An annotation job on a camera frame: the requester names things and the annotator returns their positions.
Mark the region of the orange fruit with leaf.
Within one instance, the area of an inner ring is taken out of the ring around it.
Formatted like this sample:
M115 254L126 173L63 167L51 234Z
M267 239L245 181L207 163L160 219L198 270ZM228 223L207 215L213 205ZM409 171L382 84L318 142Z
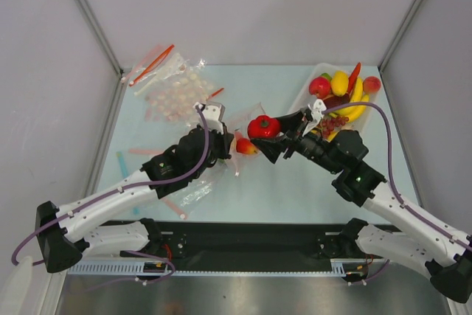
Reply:
M247 138L240 138L237 140L236 151L247 156L257 155L259 153L255 145Z

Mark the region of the clear pink-zip bag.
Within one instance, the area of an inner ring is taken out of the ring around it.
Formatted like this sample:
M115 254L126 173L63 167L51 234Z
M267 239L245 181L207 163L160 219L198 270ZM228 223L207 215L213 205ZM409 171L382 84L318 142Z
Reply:
M240 154L236 151L236 142L240 138L247 138L247 127L248 124L260 115L265 115L266 111L264 110L261 103L257 103L246 107L242 110L239 110L229 116L228 119L225 119L228 132L233 135L233 140L229 146L229 153L231 158L226 160L228 167L232 169L232 172L236 177L240 175L243 168L251 161L256 159L260 152L257 155L247 156Z

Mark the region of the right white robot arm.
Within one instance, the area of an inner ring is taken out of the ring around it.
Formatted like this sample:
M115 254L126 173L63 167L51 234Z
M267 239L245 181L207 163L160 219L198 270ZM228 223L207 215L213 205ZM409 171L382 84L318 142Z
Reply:
M365 221L352 219L344 228L340 247L349 257L362 252L408 267L426 277L443 296L466 303L471 296L471 235L434 217L402 197L393 182L370 167L357 131L342 130L331 141L311 133L313 123L302 112L280 117L282 133L253 138L271 161L304 156L337 177L332 185L348 202L381 216L398 228L392 235Z

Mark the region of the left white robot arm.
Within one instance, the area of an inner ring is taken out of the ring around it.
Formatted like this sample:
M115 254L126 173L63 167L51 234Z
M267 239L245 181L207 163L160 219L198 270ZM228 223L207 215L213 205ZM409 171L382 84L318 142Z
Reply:
M122 226L108 221L128 208L188 188L218 161L231 159L234 139L228 131L206 131L199 125L105 192L59 207L51 201L40 204L35 228L46 271L67 270L86 255L158 254L161 232L149 218Z

